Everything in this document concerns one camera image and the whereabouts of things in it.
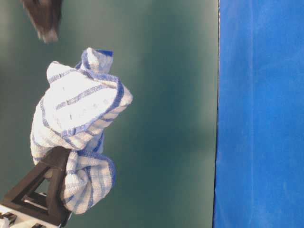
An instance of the dark blurry object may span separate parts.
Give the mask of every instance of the dark blurry object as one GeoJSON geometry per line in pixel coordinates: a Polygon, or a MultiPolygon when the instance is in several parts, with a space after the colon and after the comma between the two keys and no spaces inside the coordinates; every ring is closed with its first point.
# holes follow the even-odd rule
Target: dark blurry object
{"type": "Polygon", "coordinates": [[[21,0],[39,39],[45,43],[58,40],[58,27],[63,0],[21,0]]]}

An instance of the white and blue striped towel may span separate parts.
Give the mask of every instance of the white and blue striped towel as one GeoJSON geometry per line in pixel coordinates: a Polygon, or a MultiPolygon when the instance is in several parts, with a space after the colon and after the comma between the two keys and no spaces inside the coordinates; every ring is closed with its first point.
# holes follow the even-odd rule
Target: white and blue striped towel
{"type": "Polygon", "coordinates": [[[113,162],[102,154],[104,128],[132,101],[132,95],[109,70],[111,51],[88,48],[75,68],[52,62],[50,88],[36,107],[30,135],[37,164],[55,146],[72,149],[61,192],[65,207],[84,213],[110,191],[113,162]]]}

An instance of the blue stripe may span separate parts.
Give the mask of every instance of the blue stripe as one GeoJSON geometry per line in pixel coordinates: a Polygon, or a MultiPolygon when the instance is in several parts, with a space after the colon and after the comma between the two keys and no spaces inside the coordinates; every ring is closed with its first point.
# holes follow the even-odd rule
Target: blue stripe
{"type": "Polygon", "coordinates": [[[89,65],[89,61],[88,61],[88,59],[87,59],[87,52],[86,51],[84,51],[83,53],[82,53],[82,55],[81,55],[81,59],[82,59],[82,64],[84,65],[84,67],[86,68],[86,69],[91,69],[91,66],[89,65]]]}
{"type": "Polygon", "coordinates": [[[57,105],[56,107],[56,110],[60,109],[60,108],[63,108],[67,105],[71,105],[71,104],[74,104],[76,103],[77,101],[81,100],[82,98],[86,97],[86,96],[89,96],[103,88],[106,88],[104,85],[98,85],[98,86],[94,86],[92,88],[89,88],[87,90],[85,90],[84,92],[80,93],[79,95],[73,97],[72,99],[70,100],[67,100],[67,101],[64,101],[62,103],[60,103],[59,105],[57,105]]]}
{"type": "Polygon", "coordinates": [[[91,182],[91,195],[90,195],[89,203],[87,205],[87,208],[89,209],[93,205],[93,193],[94,193],[93,183],[92,183],[92,176],[91,176],[91,166],[87,167],[86,171],[87,171],[88,178],[89,178],[89,180],[91,182]]]}
{"type": "Polygon", "coordinates": [[[98,140],[97,146],[93,149],[93,152],[97,152],[99,150],[100,145],[102,144],[102,141],[104,139],[104,132],[101,134],[100,139],[98,140]]]}
{"type": "Polygon", "coordinates": [[[48,82],[51,84],[51,83],[57,81],[58,79],[63,78],[64,76],[66,76],[66,75],[68,75],[68,74],[70,74],[72,72],[77,72],[77,70],[76,69],[69,69],[69,70],[67,70],[67,71],[65,71],[63,73],[60,73],[58,75],[54,75],[54,76],[48,78],[48,82]]]}
{"type": "Polygon", "coordinates": [[[66,171],[66,176],[71,175],[71,174],[76,174],[75,170],[67,170],[66,171]]]}
{"type": "Polygon", "coordinates": [[[74,197],[74,195],[70,196],[69,198],[63,199],[63,201],[65,202],[65,204],[67,204],[69,201],[71,201],[73,199],[73,197],[74,197]]]}
{"type": "Polygon", "coordinates": [[[112,122],[114,120],[114,118],[104,118],[103,116],[100,117],[101,120],[105,121],[105,122],[112,122]]]}
{"type": "Polygon", "coordinates": [[[101,53],[101,54],[104,54],[106,56],[111,56],[111,57],[113,56],[113,51],[100,50],[100,49],[97,49],[96,51],[101,53]]]}
{"type": "Polygon", "coordinates": [[[33,155],[32,155],[32,158],[33,158],[35,161],[40,161],[40,160],[43,159],[43,157],[34,157],[33,155]]]}

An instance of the white base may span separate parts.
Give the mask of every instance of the white base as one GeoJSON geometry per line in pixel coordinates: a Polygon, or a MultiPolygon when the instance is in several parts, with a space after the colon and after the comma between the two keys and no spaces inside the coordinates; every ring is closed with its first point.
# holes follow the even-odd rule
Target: white base
{"type": "Polygon", "coordinates": [[[5,214],[6,212],[10,212],[14,215],[17,215],[16,221],[14,223],[14,225],[12,225],[10,228],[31,228],[32,226],[34,226],[36,223],[39,223],[43,226],[46,226],[47,228],[59,228],[61,226],[55,226],[52,224],[49,224],[47,222],[44,222],[40,219],[37,218],[33,218],[29,215],[23,214],[19,211],[7,208],[3,205],[0,204],[0,213],[5,214]]]}

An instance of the black metal part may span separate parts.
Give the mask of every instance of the black metal part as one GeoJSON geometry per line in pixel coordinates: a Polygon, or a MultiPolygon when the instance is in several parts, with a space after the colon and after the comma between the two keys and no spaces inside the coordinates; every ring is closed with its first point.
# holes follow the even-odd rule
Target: black metal part
{"type": "Polygon", "coordinates": [[[45,226],[39,224],[39,223],[36,223],[34,226],[32,226],[31,228],[46,228],[45,226]]]}
{"type": "Polygon", "coordinates": [[[13,225],[16,221],[17,215],[14,215],[10,212],[6,212],[5,214],[0,213],[0,219],[7,218],[9,220],[9,226],[13,225]]]}
{"type": "Polygon", "coordinates": [[[66,162],[70,151],[70,149],[61,146],[51,149],[25,177],[4,196],[1,204],[50,224],[56,226],[61,225],[63,227],[67,223],[71,213],[63,206],[60,200],[61,187],[66,174],[66,162]],[[43,182],[46,172],[50,169],[52,169],[53,174],[50,178],[47,195],[44,196],[36,193],[35,190],[43,182]]]}

